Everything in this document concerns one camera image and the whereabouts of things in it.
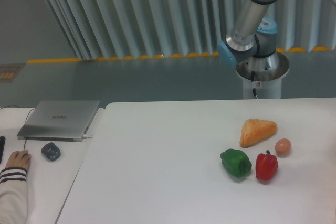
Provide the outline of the white striped sleeve forearm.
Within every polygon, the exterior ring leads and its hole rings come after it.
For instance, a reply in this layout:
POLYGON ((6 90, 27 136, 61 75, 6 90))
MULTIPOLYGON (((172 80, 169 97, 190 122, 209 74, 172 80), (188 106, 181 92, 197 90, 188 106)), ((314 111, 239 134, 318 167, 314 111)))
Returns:
POLYGON ((27 170, 13 167, 1 171, 1 223, 26 223, 28 215, 27 170))

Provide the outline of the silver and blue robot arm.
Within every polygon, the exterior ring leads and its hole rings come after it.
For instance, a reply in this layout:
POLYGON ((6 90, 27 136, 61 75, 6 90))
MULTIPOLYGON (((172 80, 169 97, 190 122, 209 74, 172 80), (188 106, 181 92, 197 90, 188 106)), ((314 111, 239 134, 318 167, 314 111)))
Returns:
POLYGON ((289 69, 288 59, 276 53, 277 24, 265 17, 275 1, 244 0, 234 28, 217 44, 221 59, 250 81, 279 79, 289 69))

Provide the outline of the person's hand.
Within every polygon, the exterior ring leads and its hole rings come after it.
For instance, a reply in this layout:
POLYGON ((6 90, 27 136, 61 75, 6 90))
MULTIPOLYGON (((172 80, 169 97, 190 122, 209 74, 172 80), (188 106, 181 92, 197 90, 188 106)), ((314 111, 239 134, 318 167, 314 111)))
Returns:
POLYGON ((12 152, 5 168, 21 168, 29 170, 31 164, 31 154, 28 150, 12 152))

